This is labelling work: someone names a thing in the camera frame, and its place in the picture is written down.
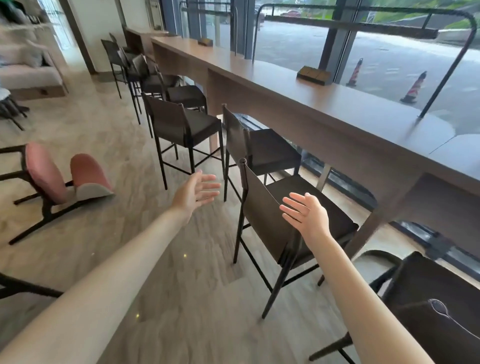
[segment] left hand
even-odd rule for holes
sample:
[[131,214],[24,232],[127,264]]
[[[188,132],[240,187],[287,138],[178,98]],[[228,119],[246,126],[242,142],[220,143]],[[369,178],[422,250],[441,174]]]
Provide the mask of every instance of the left hand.
[[212,202],[220,194],[220,191],[206,191],[220,188],[220,183],[211,182],[215,180],[216,175],[202,174],[199,170],[175,192],[171,208],[184,214],[184,225],[189,222],[195,209]]

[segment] red and white traffic cone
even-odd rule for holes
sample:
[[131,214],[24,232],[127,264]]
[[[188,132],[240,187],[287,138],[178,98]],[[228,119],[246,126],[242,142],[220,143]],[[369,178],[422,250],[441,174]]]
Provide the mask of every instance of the red and white traffic cone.
[[360,66],[363,63],[363,58],[360,58],[360,61],[357,63],[357,66],[353,70],[352,76],[350,77],[350,81],[347,83],[347,86],[355,87],[357,85],[357,78],[360,73]]
[[405,104],[415,104],[417,102],[416,98],[419,95],[421,84],[423,83],[423,80],[425,80],[426,77],[427,77],[427,71],[425,71],[418,77],[418,80],[415,81],[412,88],[407,92],[404,98],[400,99],[400,101]]

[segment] pink chair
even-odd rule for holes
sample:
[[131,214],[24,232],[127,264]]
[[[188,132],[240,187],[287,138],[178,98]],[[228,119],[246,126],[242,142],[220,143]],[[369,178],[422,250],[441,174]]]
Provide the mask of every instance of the pink chair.
[[[20,178],[29,182],[36,193],[14,201],[18,205],[24,201],[41,197],[43,200],[43,219],[9,241],[10,245],[20,241],[30,233],[59,218],[69,211],[96,201],[102,197],[113,195],[102,168],[88,154],[77,154],[70,161],[72,181],[65,183],[48,151],[38,143],[23,146],[1,148],[0,154],[19,152],[22,154],[22,170],[0,175],[0,181]],[[52,207],[63,205],[68,201],[67,187],[75,188],[76,201],[68,207],[53,213]]]

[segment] floor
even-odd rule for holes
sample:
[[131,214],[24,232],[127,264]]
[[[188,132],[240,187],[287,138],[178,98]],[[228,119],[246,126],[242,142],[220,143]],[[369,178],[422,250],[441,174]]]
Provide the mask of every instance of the floor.
[[[9,239],[40,220],[40,201],[14,206],[12,200],[32,193],[31,187],[20,180],[1,183],[0,271],[62,291],[146,227],[186,178],[167,168],[171,188],[164,190],[155,143],[144,115],[138,125],[126,86],[120,86],[119,99],[114,83],[95,83],[80,63],[66,79],[67,97],[23,103],[31,108],[28,119],[18,118],[25,132],[0,121],[0,147],[30,140],[45,144],[65,180],[70,158],[90,153],[114,186],[114,198],[71,212],[9,246]],[[179,148],[179,153],[178,162],[173,150],[164,158],[187,169],[188,152]],[[1,158],[0,173],[19,167],[18,156]],[[202,169],[221,176],[217,160],[208,160]],[[231,176],[240,186],[238,169],[232,168]],[[368,215],[329,186],[325,194],[358,223]],[[268,289],[242,248],[232,264],[239,207],[230,190],[226,203],[218,199],[194,215],[150,274],[99,363],[305,363],[308,355],[345,334],[328,283],[316,286],[319,270],[282,289],[266,320],[260,319]],[[274,282],[280,269],[251,229],[244,240]],[[398,256],[418,248],[388,226],[367,246]],[[366,280],[389,266],[369,256],[355,264]],[[0,348],[51,302],[28,293],[1,300]],[[358,361],[353,348],[348,352]],[[334,353],[318,363],[345,361]]]

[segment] beige sofa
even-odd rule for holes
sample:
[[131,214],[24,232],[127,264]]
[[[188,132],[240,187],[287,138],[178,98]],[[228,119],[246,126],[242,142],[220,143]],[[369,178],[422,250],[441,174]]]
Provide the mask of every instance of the beige sofa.
[[66,95],[62,76],[47,49],[36,46],[48,66],[39,66],[31,57],[27,44],[0,45],[0,85],[10,90],[18,100]]

